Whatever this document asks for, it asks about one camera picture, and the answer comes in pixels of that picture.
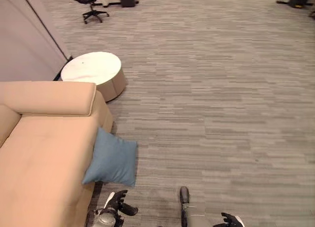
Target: beige sofa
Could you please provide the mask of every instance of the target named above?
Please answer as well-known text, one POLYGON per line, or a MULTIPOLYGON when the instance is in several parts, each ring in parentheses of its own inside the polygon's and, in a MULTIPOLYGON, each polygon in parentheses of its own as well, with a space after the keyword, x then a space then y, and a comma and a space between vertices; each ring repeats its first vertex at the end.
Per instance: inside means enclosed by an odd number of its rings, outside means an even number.
POLYGON ((97 127, 113 118, 95 84, 0 82, 0 227, 83 227, 97 127))

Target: throw pillow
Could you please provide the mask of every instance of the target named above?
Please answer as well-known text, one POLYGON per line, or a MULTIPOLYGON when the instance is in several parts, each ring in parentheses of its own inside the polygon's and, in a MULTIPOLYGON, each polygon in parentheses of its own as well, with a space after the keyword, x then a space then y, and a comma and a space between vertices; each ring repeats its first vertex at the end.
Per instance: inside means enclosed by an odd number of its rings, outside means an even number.
POLYGON ((103 181, 134 186, 136 150, 137 142, 125 141, 98 128, 93 159, 82 183, 103 181))

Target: office chair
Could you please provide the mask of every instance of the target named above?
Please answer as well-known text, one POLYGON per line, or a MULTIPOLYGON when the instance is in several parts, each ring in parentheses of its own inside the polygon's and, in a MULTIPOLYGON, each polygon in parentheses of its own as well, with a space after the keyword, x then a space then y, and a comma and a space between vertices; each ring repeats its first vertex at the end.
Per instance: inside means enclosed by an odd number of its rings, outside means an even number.
POLYGON ((98 16, 99 14, 107 14, 107 17, 109 17, 109 14, 106 11, 93 10, 93 6, 102 5, 101 3, 95 3, 95 1, 97 1, 97 0, 75 0, 75 1, 77 1, 81 4, 90 4, 91 11, 83 14, 83 20, 84 20, 85 24, 88 23, 86 19, 91 17, 91 16, 95 16, 101 23, 103 21, 98 16))

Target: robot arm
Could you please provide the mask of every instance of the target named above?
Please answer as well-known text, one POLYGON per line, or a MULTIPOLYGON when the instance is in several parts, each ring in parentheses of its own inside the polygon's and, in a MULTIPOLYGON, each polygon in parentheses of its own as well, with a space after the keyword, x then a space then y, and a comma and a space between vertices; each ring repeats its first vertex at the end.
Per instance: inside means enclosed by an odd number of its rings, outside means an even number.
POLYGON ((122 190, 109 195, 104 208, 94 211, 97 220, 93 227, 122 227, 124 218, 118 214, 118 210, 129 216, 137 214, 138 208, 124 203, 127 192, 127 190, 122 190))

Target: floor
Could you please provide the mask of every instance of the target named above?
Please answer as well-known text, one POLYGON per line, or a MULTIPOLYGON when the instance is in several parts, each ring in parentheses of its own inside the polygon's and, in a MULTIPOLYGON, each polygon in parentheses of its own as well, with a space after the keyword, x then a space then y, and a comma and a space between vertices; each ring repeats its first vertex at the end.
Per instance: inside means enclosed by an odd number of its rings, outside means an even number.
MULTIPOLYGON (((179 227, 178 191, 246 227, 315 226, 315 21, 276 0, 42 0, 73 56, 119 56, 116 135, 139 142, 125 227, 179 227)), ((91 209, 123 185, 97 185, 91 209)))

